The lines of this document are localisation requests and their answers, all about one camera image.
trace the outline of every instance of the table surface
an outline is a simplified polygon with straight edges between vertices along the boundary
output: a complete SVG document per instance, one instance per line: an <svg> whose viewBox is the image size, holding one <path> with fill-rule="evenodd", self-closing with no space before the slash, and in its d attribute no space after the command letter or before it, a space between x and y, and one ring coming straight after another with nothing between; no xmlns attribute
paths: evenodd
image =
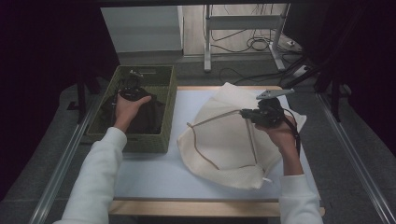
<svg viewBox="0 0 396 224"><path fill-rule="evenodd" d="M187 129L202 105L219 87L179 87L172 121L169 149L166 154L124 153L115 189L111 214L171 216L279 216L278 178L283 174L280 160L267 176L274 183L260 189L234 189L192 174L184 165L177 138ZM248 87L257 94L278 87ZM285 96L279 97L289 108ZM301 151L301 161L311 189L318 192L308 161Z"/></svg>

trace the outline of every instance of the person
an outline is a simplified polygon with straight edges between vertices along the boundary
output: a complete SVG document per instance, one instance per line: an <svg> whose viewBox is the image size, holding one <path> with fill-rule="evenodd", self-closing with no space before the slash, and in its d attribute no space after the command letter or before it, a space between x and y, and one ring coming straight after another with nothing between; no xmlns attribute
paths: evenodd
<svg viewBox="0 0 396 224"><path fill-rule="evenodd" d="M82 163L61 220L54 224L108 223L108 208L113 201L116 177L126 145L125 135L139 107L150 96L130 102L118 95L116 122L101 141L92 145ZM322 223L318 196L309 187L295 148L294 137L286 123L276 129L265 129L279 147L284 160L284 176L280 177L279 198L281 223Z"/></svg>
<svg viewBox="0 0 396 224"><path fill-rule="evenodd" d="M295 125L292 117L286 116L286 118ZM267 129L257 124L255 128L265 131L282 155L280 222L282 224L323 223L319 212L318 195L308 186L290 127L283 122L275 129Z"/></svg>
<svg viewBox="0 0 396 224"><path fill-rule="evenodd" d="M62 219L56 224L108 223L108 208L113 201L122 150L127 142L125 132L139 107L150 99L146 96L130 102L118 95L114 126L107 129L101 141L92 145L81 165Z"/></svg>

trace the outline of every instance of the green crate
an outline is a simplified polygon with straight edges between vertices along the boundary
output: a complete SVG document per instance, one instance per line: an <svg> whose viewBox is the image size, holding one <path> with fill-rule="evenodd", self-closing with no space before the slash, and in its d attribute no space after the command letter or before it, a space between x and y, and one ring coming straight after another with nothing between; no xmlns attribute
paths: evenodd
<svg viewBox="0 0 396 224"><path fill-rule="evenodd" d="M114 94L116 89L122 88L118 86L119 80L130 76L131 70L144 76L141 80L141 87L157 95L157 100L165 104L165 112L163 114L163 124L159 134L127 133L128 142L124 152L166 153L169 146L177 94L176 74L174 67L170 65L118 66L107 87L101 106L95 113L95 117L87 131L87 135L94 141L101 140L103 136L105 136L106 130L109 127L109 121L105 122L101 118L104 114L101 107L107 98Z"/></svg>

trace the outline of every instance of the white sleeve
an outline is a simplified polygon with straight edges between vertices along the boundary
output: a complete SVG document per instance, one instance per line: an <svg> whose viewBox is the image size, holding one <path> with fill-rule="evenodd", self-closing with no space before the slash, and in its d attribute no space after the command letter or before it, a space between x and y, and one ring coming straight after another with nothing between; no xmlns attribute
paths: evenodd
<svg viewBox="0 0 396 224"><path fill-rule="evenodd" d="M305 175L281 176L280 185L279 206L282 224L323 223L318 195L309 188Z"/></svg>
<svg viewBox="0 0 396 224"><path fill-rule="evenodd" d="M117 172L126 145L125 134L109 128L101 141L92 145L82 163L62 220L56 224L108 223Z"/></svg>

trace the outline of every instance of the crumpled fabric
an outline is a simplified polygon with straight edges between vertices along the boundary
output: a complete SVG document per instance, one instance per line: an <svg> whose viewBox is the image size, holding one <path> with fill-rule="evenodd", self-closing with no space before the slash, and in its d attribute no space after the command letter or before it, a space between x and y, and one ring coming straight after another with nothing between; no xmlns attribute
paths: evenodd
<svg viewBox="0 0 396 224"><path fill-rule="evenodd" d="M257 108L256 95L226 83L201 107L177 139L181 158L192 173L227 187L262 187L281 155L265 132L239 114L243 108ZM290 112L300 131L306 116Z"/></svg>

